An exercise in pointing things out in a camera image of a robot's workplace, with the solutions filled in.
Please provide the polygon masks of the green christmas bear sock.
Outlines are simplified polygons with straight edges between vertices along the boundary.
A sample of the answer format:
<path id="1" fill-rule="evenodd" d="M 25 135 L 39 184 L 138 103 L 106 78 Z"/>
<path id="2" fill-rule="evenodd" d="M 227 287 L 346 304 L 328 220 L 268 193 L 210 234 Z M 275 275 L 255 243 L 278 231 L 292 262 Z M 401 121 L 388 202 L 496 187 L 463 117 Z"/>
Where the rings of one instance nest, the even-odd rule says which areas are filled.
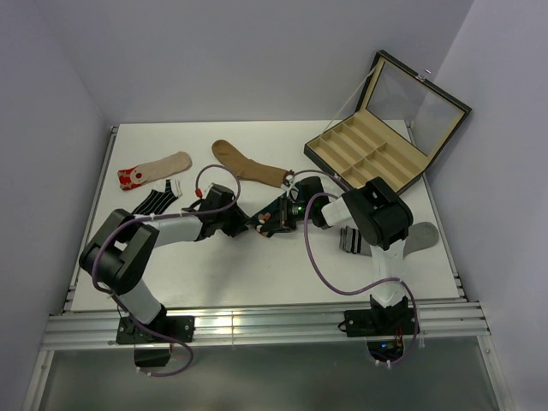
<path id="1" fill-rule="evenodd" d="M 278 198 L 250 217 L 249 223 L 262 236 L 271 238 L 275 234 L 286 233 L 289 229 L 283 221 L 285 200 Z"/>

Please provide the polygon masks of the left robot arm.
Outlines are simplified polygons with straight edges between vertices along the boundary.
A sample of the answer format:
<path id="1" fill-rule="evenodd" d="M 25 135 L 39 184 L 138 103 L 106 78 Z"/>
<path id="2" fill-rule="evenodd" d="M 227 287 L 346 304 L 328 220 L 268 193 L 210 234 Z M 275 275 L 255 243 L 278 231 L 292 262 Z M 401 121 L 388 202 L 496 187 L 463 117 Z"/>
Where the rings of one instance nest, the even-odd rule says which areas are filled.
<path id="1" fill-rule="evenodd" d="M 204 199 L 177 214 L 154 217 L 116 209 L 84 247 L 79 266 L 97 290 L 111 295 L 137 322 L 141 337 L 156 342 L 167 331 L 167 311 L 143 279 L 154 249 L 203 241 L 218 231 L 236 237 L 247 230 L 248 221 L 234 192 L 219 184 L 211 185 Z"/>

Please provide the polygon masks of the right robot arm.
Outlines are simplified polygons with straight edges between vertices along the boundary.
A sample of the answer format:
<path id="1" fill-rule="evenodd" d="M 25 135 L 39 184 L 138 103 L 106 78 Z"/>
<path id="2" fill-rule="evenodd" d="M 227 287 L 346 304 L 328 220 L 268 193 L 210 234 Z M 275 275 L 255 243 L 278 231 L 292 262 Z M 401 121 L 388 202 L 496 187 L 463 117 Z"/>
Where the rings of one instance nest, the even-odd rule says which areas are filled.
<path id="1" fill-rule="evenodd" d="M 371 312 L 372 328 L 387 334 L 401 320 L 395 308 L 414 299 L 402 276 L 403 250 L 414 218 L 407 204 L 381 177 L 375 177 L 360 188 L 345 188 L 340 196 L 324 191 L 318 177 L 296 182 L 293 177 L 283 183 L 285 194 L 278 198 L 281 221 L 295 224 L 312 222 L 321 229 L 352 222 L 361 242 L 372 253 L 374 281 L 367 286 L 345 291 L 338 289 L 322 274 L 313 257 L 304 229 L 305 249 L 308 259 L 320 281 L 338 295 L 354 296 L 366 292 L 376 306 Z"/>

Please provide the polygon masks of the brown long sock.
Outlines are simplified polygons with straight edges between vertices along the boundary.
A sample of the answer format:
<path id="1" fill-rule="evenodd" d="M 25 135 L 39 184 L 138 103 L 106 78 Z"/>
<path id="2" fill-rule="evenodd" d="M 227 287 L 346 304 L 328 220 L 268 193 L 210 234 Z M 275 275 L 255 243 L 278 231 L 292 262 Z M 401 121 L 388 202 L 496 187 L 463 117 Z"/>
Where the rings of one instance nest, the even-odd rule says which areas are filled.
<path id="1" fill-rule="evenodd" d="M 240 180 L 280 188 L 295 175 L 292 170 L 261 164 L 247 158 L 226 140 L 216 140 L 211 145 L 211 150 L 217 161 Z"/>

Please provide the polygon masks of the black white striped sock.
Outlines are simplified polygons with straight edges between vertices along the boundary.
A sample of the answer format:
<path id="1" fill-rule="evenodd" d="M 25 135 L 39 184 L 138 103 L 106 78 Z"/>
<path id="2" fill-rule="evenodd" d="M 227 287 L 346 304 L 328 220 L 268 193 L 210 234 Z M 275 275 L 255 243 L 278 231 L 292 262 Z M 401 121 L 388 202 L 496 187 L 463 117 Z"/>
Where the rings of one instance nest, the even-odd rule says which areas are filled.
<path id="1" fill-rule="evenodd" d="M 156 181 L 152 185 L 151 192 L 134 208 L 132 213 L 134 215 L 163 214 L 181 196 L 182 190 L 178 180 Z"/>

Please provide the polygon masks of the beige red reindeer sock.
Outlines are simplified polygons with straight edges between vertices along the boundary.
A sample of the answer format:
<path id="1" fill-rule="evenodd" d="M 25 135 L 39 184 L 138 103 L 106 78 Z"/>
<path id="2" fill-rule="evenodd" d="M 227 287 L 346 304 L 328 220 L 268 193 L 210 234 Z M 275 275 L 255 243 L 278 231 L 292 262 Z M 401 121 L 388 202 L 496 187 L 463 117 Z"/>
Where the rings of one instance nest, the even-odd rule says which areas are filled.
<path id="1" fill-rule="evenodd" d="M 192 165 L 192 159 L 186 152 L 176 152 L 159 160 L 139 164 L 130 169 L 118 170 L 119 187 L 122 191 L 139 188 L 186 171 Z"/>

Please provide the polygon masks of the black compartment organizer box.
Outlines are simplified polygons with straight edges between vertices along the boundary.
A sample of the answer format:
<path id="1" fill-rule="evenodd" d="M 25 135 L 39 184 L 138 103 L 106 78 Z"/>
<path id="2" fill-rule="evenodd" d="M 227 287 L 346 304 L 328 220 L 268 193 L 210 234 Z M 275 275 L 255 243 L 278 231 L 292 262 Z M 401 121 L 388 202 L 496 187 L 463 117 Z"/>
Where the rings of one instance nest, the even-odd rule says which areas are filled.
<path id="1" fill-rule="evenodd" d="M 472 109 L 387 51 L 377 51 L 355 99 L 304 145 L 322 171 L 359 188 L 380 177 L 402 194 L 435 163 Z"/>

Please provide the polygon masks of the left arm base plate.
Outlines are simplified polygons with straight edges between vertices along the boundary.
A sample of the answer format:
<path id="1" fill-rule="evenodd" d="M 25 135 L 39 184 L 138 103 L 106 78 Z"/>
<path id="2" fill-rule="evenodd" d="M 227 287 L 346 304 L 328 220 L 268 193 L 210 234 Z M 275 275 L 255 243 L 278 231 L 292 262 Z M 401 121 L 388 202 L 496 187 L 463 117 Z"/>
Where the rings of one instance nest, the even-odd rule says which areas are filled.
<path id="1" fill-rule="evenodd" d="M 193 340 L 194 323 L 194 316 L 168 316 L 154 325 L 137 325 L 130 317 L 121 318 L 116 344 L 190 343 Z"/>

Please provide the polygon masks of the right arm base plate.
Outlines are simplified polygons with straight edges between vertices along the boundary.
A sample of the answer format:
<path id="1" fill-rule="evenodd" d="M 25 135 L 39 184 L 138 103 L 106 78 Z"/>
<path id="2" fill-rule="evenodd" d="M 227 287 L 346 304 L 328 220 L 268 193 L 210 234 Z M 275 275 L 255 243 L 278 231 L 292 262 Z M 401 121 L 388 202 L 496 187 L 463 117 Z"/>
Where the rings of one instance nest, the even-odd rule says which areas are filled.
<path id="1" fill-rule="evenodd" d="M 412 336 L 415 326 L 416 320 L 409 309 L 397 314 L 367 309 L 345 311 L 337 328 L 347 337 L 395 337 L 398 332 Z"/>

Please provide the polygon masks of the aluminium frame rail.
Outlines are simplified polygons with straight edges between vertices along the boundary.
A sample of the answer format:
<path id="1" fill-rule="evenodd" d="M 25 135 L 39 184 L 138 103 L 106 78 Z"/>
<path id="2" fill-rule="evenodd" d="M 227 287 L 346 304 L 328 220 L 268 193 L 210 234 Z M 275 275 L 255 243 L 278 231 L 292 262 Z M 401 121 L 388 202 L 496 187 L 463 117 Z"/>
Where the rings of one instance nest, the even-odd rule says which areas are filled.
<path id="1" fill-rule="evenodd" d="M 285 343 L 334 343 L 347 338 L 337 329 L 343 312 L 367 304 L 343 303 L 309 306 L 233 309 L 170 310 L 173 316 L 193 316 L 192 347 Z M 419 308 L 420 335 L 482 337 L 491 330 L 478 302 L 428 303 Z M 48 319 L 40 348 L 43 351 L 118 348 L 116 311 L 69 312 Z"/>

